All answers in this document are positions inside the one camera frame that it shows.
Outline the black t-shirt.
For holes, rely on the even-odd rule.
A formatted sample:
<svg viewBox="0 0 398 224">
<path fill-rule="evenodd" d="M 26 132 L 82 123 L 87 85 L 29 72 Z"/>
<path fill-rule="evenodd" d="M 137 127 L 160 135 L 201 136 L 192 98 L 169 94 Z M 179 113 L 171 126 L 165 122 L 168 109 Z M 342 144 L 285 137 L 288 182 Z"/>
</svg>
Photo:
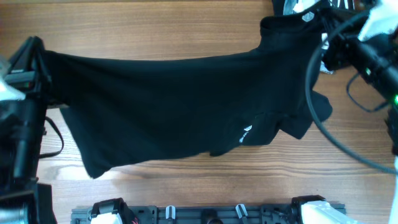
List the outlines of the black t-shirt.
<svg viewBox="0 0 398 224">
<path fill-rule="evenodd" d="M 304 137 L 305 72 L 322 38 L 318 15 L 266 17 L 241 54 L 186 60 L 84 58 L 46 50 L 55 96 L 89 176 L 113 167 Z"/>
</svg>

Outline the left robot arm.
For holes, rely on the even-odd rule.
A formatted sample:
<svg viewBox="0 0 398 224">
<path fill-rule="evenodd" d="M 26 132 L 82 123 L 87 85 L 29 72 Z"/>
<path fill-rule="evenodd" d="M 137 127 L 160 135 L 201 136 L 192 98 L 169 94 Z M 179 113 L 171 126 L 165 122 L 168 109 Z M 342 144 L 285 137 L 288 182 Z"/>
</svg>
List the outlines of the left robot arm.
<svg viewBox="0 0 398 224">
<path fill-rule="evenodd" d="M 185 60 L 88 58 L 45 49 L 29 37 L 1 64 L 1 222 L 55 223 L 52 188 L 37 168 L 48 108 L 60 108 L 86 172 L 97 178 L 115 167 L 158 155 L 153 115 L 171 78 L 188 88 L 207 64 L 225 57 Z"/>
</svg>

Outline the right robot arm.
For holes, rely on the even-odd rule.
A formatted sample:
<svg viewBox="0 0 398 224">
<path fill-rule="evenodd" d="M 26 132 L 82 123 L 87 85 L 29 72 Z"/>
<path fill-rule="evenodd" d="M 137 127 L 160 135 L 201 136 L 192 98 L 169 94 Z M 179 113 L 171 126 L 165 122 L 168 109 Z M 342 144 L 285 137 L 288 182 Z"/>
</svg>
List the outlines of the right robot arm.
<svg viewBox="0 0 398 224">
<path fill-rule="evenodd" d="M 325 66 L 337 70 L 352 65 L 364 81 L 385 99 L 381 106 L 389 107 L 386 125 L 392 139 L 392 152 L 397 154 L 397 13 L 392 7 L 376 6 L 361 12 L 349 12 L 343 17 L 338 9 L 319 9 L 317 14 L 327 32 L 324 40 L 329 44 L 326 52 L 318 46 L 310 58 L 305 75 L 305 97 L 320 132 L 340 151 L 351 158 L 381 172 L 397 175 L 396 168 L 388 168 L 361 157 L 335 139 L 322 125 L 311 99 L 312 70 L 318 59 Z"/>
</svg>

